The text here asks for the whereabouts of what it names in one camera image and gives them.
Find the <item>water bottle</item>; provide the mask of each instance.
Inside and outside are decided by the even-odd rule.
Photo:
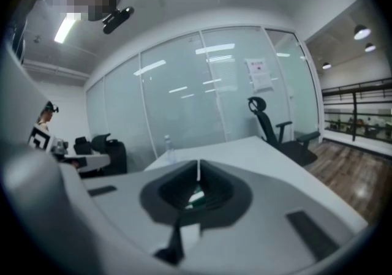
[[[165,146],[166,146],[166,152],[167,152],[167,159],[170,164],[175,164],[177,163],[177,158],[176,158],[176,153],[174,151],[174,146],[173,142],[170,139],[169,135],[165,136]]]

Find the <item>glass wall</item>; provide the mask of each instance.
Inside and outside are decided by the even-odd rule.
[[[104,79],[99,80],[86,93],[87,120],[92,138],[108,133],[104,103]]]
[[[124,143],[128,172],[144,170],[154,162],[140,89],[138,56],[105,77],[105,104],[110,138]]]
[[[165,152],[166,135],[176,149],[263,136],[248,108],[251,96],[266,101],[276,135],[275,125],[286,121],[294,121],[299,134],[317,130],[315,90],[301,48],[293,34],[278,46],[278,31],[268,32],[285,56],[276,56],[262,28],[232,27],[177,37],[130,58],[87,91],[91,136],[111,133],[123,142],[132,172]],[[255,88],[249,60],[262,61],[268,86]],[[295,95],[294,118],[284,77]],[[287,126],[284,141],[292,139]]]
[[[207,93],[211,74],[198,34],[158,45],[141,54],[145,104],[158,156],[169,135],[176,148],[224,142],[216,96]]]
[[[266,113],[273,126],[289,121],[287,94],[276,57],[268,38],[260,28],[227,28],[203,32],[215,87],[222,103],[228,140],[259,135],[256,116],[249,110],[247,99],[260,96],[267,103]],[[255,92],[246,59],[263,59],[273,87]],[[290,128],[285,139],[290,139]]]
[[[284,71],[295,137],[319,129],[315,88],[300,43],[292,33],[266,30]]]

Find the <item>white frame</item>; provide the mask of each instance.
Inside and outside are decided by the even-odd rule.
[[[202,40],[203,48],[206,48],[204,37],[203,37],[203,32],[211,31],[211,30],[215,30],[215,29],[241,28],[241,27],[260,28],[261,31],[267,36],[269,45],[270,45],[272,51],[274,52],[274,56],[275,56],[277,64],[278,64],[279,71],[280,71],[280,73],[282,75],[282,80],[283,80],[284,89],[285,89],[285,93],[286,93],[286,99],[287,99],[287,106],[288,106],[288,109],[289,109],[289,111],[288,111],[289,112],[289,118],[290,118],[291,121],[293,119],[293,113],[292,113],[292,108],[291,108],[291,105],[290,105],[290,99],[289,99],[287,88],[286,88],[286,80],[285,80],[284,71],[282,70],[282,66],[280,64],[279,58],[276,56],[276,51],[275,51],[274,45],[272,44],[271,39],[268,36],[268,33],[267,33],[266,30],[268,29],[268,30],[273,30],[273,31],[287,32],[287,33],[291,33],[291,34],[295,35],[295,37],[297,38],[297,40],[299,41],[299,43],[301,45],[302,50],[304,51],[304,54],[305,54],[305,57],[306,57],[306,61],[307,61],[308,65],[309,65],[309,69],[311,71],[311,77],[312,77],[312,80],[313,80],[313,83],[314,83],[314,86],[315,86],[317,110],[318,110],[318,130],[320,132],[320,137],[318,138],[318,140],[319,140],[319,142],[321,142],[322,139],[323,139],[323,136],[324,136],[324,130],[323,130],[323,122],[324,122],[323,97],[322,97],[319,77],[317,75],[316,68],[314,66],[314,63],[313,63],[313,60],[312,60],[311,55],[309,53],[309,50],[307,49],[307,46],[304,44],[304,42],[301,40],[301,38],[298,36],[298,34],[293,29],[283,28],[283,27],[276,27],[276,26],[269,26],[269,25],[261,25],[261,24],[248,24],[248,23],[220,24],[220,25],[217,25],[217,26],[214,26],[214,27],[190,29],[190,30],[188,30],[186,32],[181,32],[181,33],[179,33],[179,34],[177,34],[175,36],[168,37],[165,40],[158,41],[156,43],[151,44],[148,47],[145,47],[142,50],[139,50],[136,54],[132,54],[132,55],[126,57],[121,62],[117,63],[117,65],[115,65],[114,67],[111,67],[111,68],[107,69],[107,71],[104,72],[104,74],[100,78],[97,78],[95,81],[92,81],[92,82],[89,83],[89,86],[85,88],[86,113],[87,113],[87,97],[86,97],[87,96],[87,91],[90,90],[99,80],[104,79],[104,92],[105,92],[105,77],[111,71],[115,70],[117,67],[121,66],[122,64],[124,64],[128,60],[138,56],[139,69],[141,69],[141,54],[143,52],[148,51],[148,50],[150,50],[150,49],[152,49],[152,48],[154,48],[154,47],[156,47],[158,45],[161,45],[161,44],[163,44],[165,42],[177,39],[179,37],[184,37],[184,36],[187,36],[189,34],[197,33],[200,36],[201,40]],[[209,60],[208,52],[206,52],[205,54],[206,54],[206,59]],[[211,70],[211,64],[209,63],[209,61],[208,61],[208,67],[209,67],[209,71],[210,71],[211,77],[214,78],[213,77],[213,72]],[[142,82],[141,82],[141,76],[140,76],[140,88],[141,88],[141,95],[142,95],[142,99],[143,99],[143,107],[144,107],[144,111],[145,111],[145,118],[146,118],[148,133],[149,133],[149,137],[150,137],[150,140],[151,140],[151,146],[153,147],[154,155],[155,155],[155,157],[157,159],[158,156],[157,156],[157,153],[156,153],[156,149],[155,149],[155,145],[154,145],[154,141],[153,141],[153,137],[152,137],[152,134],[151,134],[151,129],[149,127],[149,122],[148,122],[148,117],[147,117],[146,104],[145,104],[145,100],[144,100],[144,91],[143,91],[143,85],[142,85]],[[228,139],[227,139],[227,128],[226,128],[226,125],[225,125],[225,119],[224,119],[224,116],[223,116],[223,113],[222,113],[222,109],[221,109],[221,106],[220,106],[221,102],[220,102],[219,95],[217,94],[217,91],[216,91],[216,84],[215,83],[214,83],[214,89],[215,89],[215,92],[216,92],[216,102],[217,102],[217,107],[218,107],[218,111],[219,111],[219,115],[220,115],[220,119],[221,119],[221,123],[222,123],[222,128],[224,130],[225,141],[228,141]],[[291,137],[291,139],[294,138],[294,129],[293,129],[292,126],[290,126],[290,137]]]

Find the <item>round ceiling lamp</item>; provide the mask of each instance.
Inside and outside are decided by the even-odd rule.
[[[366,44],[366,47],[365,47],[365,52],[366,53],[374,51],[374,50],[375,50],[375,45],[374,44],[371,44],[371,43]]]
[[[328,68],[331,68],[331,64],[328,62],[325,62],[323,65],[323,69],[328,69]]]
[[[370,34],[371,30],[362,24],[359,24],[354,29],[354,39],[361,40],[366,38]]]

